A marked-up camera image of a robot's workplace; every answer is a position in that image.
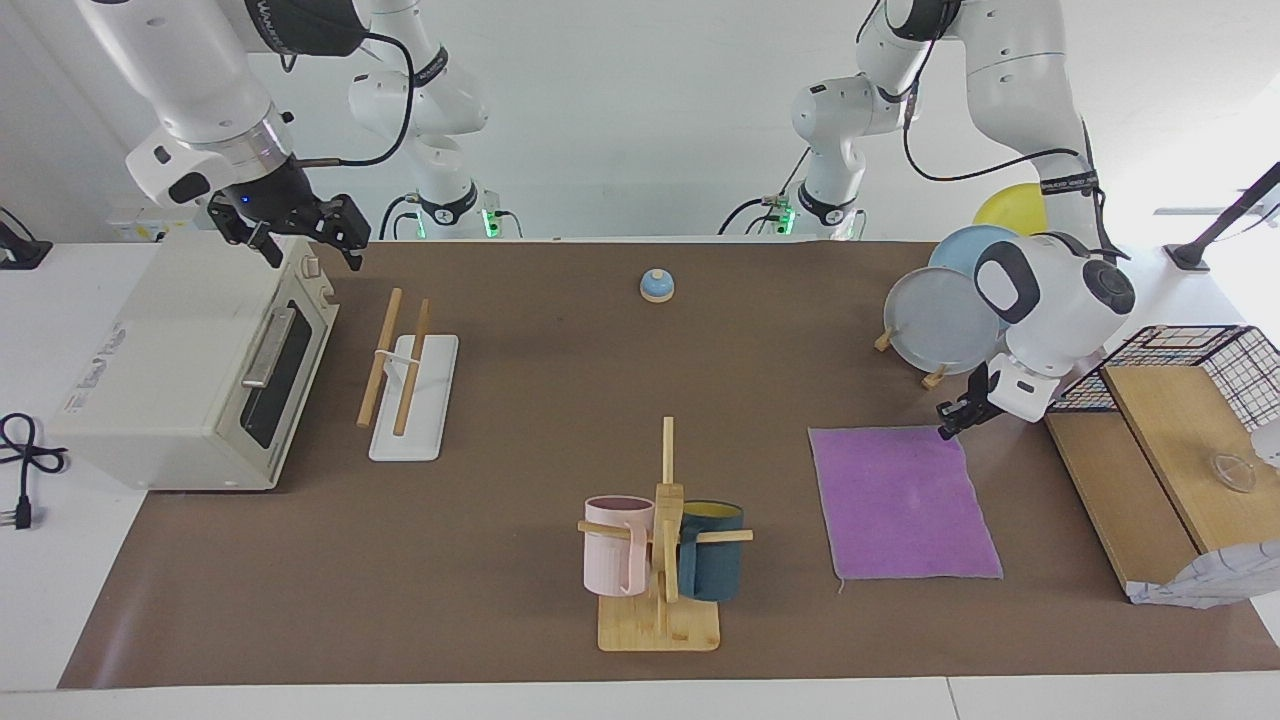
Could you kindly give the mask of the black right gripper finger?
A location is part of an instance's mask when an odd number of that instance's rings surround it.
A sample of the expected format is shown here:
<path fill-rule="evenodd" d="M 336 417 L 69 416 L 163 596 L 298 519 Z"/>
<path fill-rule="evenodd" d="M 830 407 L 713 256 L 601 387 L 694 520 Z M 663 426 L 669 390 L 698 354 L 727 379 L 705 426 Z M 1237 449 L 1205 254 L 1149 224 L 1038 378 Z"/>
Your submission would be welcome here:
<path fill-rule="evenodd" d="M 320 213 L 317 241 L 337 249 L 352 272 L 364 265 L 364 251 L 370 241 L 370 224 L 355 200 L 338 193 L 317 205 Z"/>
<path fill-rule="evenodd" d="M 266 222 L 246 222 L 223 192 L 215 192 L 207 201 L 207 215 L 221 237 L 230 245 L 243 245 L 259 252 L 271 266 L 279 268 L 284 255 L 271 237 Z"/>

